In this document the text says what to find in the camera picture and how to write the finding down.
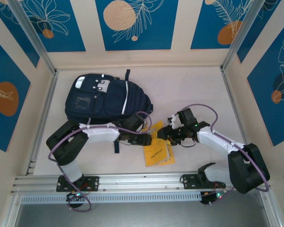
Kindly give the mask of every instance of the metal frame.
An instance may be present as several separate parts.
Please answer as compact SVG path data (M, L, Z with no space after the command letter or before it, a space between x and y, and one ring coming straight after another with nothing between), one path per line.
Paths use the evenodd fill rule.
M46 120L47 120L47 117L48 117L49 109L50 109L51 104L52 104L53 94L54 94L54 91L55 91L55 88L56 88L58 76L59 76L59 72L56 72L54 74L53 78L52 78L51 85L48 89L47 97L46 97L44 106L42 108L42 115L41 115L40 123L38 125L38 130L37 130L35 141L34 141L34 144L33 144L32 153L31 153L30 159L26 163L27 168L26 168L26 171L24 172L24 175L28 174L28 171L31 167L32 160L37 159L37 153L38 153L38 150L40 148L42 135L43 135L43 132L44 132L44 128L45 128Z
M254 0L253 1L222 63L222 66L221 66L222 71L226 70L231 60L233 59L233 57L237 54L239 47L241 46L244 38L246 37L250 27L252 26L252 23L256 19L257 14L262 8L264 2L265 0Z
M142 192L199 192L212 189L185 190L180 182L183 174L197 172L159 173L159 174L115 174L99 176L99 193L142 193ZM56 192L58 177L53 176L17 176L11 195L67 194Z
M17 176L12 188L11 195L8 198L8 207L4 210L4 218L1 220L0 226L11 227L15 225L18 211L22 201L26 199L36 198L36 195L42 195L45 198L61 198L65 196L66 193L56 192L56 184L58 176L32 176L34 164L37 156L37 152L40 147L41 137L44 132L44 127L46 119L48 116L49 108L52 102L55 85L58 78L58 73L49 58L47 51L42 44L38 34L31 25L28 17L26 16L24 10L22 9L20 3L17 0L7 0L9 7L16 19L20 23L21 27L28 36L30 42L40 55L41 59L44 61L45 65L50 72L53 73L54 77L51 82L51 86L48 91L45 105L42 111L42 117L39 123L38 131L35 137L35 143L33 145L31 159L27 162L27 170L24 173L25 176ZM237 111L235 102L233 100L233 95L229 87L227 75L225 75L225 69L228 67L232 58L235 56L239 46L244 40L247 32L249 31L253 21L255 20L260 8L262 7L265 0L254 1L251 8L247 12L245 19L241 25L240 30L233 43L230 46L228 54L223 61L221 66L222 78L224 80L225 87L227 89L228 95L230 97L231 105L234 110L240 132L242 134L243 140L246 143L247 139L244 134L244 130L240 121L240 115ZM99 182L99 191L93 192L92 194L96 197L102 198L105 196L110 196L111 198L123 195L199 195L200 191L211 191L211 189L202 190L184 190L183 184L179 181L183 174L195 174L196 172L180 172L180 173L154 173L154 174L117 174L117 175L98 175L101 177ZM273 192L260 193L263 200L263 204L269 219L271 226L284 227L284 218L278 207L277 201L273 195Z
M52 74L54 74L56 72L55 66L53 65L50 57L48 56L46 48L41 42L41 39L38 36L33 25L30 23L19 1L18 0L6 0L6 2L8 3L10 10L15 15L15 18L19 22L21 28L27 35L28 39L30 40L31 44L37 51L40 58L43 60L46 67Z
M201 201L200 192L142 192L88 194L92 203ZM65 195L25 195L21 204L67 204ZM87 203L83 198L72 203Z

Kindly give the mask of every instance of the black mounting bracket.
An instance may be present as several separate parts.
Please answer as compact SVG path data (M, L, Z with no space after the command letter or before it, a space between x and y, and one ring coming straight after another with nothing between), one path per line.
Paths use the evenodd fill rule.
M214 189L216 184L222 188L226 188L226 185L222 182L201 182L198 174L184 174L181 176L180 182L184 185L184 189Z
M97 192L99 187L98 176L84 176L74 182L74 185L78 187L82 192ZM76 191L70 183L64 178L63 175L59 176L56 187L57 192L72 192Z

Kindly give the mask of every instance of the orange circle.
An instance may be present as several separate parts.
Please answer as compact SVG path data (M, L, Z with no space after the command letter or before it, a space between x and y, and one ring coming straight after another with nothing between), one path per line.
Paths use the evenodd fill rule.
M232 43L235 35L237 34L242 21L237 20L222 28L218 34L218 42L222 45L229 45Z
M44 35L45 38L48 38L48 39L52 39L54 37L53 32L48 29L44 29L42 31L42 34Z
M10 82L0 83L0 113L5 116L13 116L19 105L17 88Z
M271 95L271 99L273 100L273 102L274 102L275 104L278 104L278 103L281 101L281 99L282 99L282 94L281 94L281 92L278 91L278 90L273 91L273 93L272 93L272 95Z
M106 25L115 31L129 29L136 22L136 13L130 4L123 0L115 0L103 11Z
M206 5L211 5L215 2L215 0L205 0L204 2Z

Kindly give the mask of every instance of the reflective strip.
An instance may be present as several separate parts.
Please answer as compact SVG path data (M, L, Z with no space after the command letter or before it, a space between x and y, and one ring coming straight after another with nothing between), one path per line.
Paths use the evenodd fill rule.
M126 107L126 103L127 103L127 96L128 96L128 83L127 83L127 81L125 81L125 85L126 85L126 98L125 98L125 101L124 101L122 114L124 114L124 112L125 112L125 107Z
M84 79L85 79L85 77L80 77L79 79L77 79L75 87L76 88L81 88Z

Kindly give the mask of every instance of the backpack pocket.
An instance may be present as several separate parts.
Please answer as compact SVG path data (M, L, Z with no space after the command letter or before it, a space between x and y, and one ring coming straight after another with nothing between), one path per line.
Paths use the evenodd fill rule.
M75 91L66 107L70 113L90 118L103 109L103 96L99 93Z
M127 100L128 89L124 80L110 81L105 99L105 112L116 117L124 114L124 104Z

